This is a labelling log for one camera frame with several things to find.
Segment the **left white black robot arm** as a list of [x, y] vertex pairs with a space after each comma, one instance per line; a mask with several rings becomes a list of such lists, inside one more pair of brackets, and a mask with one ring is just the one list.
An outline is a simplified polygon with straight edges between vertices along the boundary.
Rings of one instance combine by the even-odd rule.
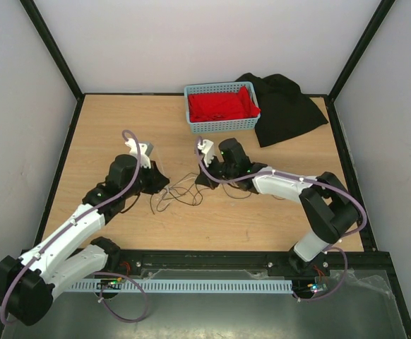
[[31, 326], [76, 281], [120, 266], [119, 247], [100, 237], [79, 254], [74, 251], [125, 209], [126, 200], [153, 195], [169, 184], [155, 161], [142, 155], [116, 156], [103, 182], [91, 189], [68, 220], [44, 241], [19, 257], [0, 261], [0, 321], [8, 315]]

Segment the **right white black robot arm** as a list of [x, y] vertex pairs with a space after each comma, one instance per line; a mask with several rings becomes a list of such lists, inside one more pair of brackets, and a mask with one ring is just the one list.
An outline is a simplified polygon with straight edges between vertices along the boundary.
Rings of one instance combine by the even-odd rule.
[[331, 172], [302, 176], [282, 172], [267, 164], [252, 162], [235, 138], [219, 145], [196, 139], [195, 154], [200, 174], [196, 183], [215, 189], [230, 185], [252, 194], [275, 196], [303, 207], [310, 232], [289, 251], [290, 270], [303, 275], [319, 254], [367, 224], [367, 212]]

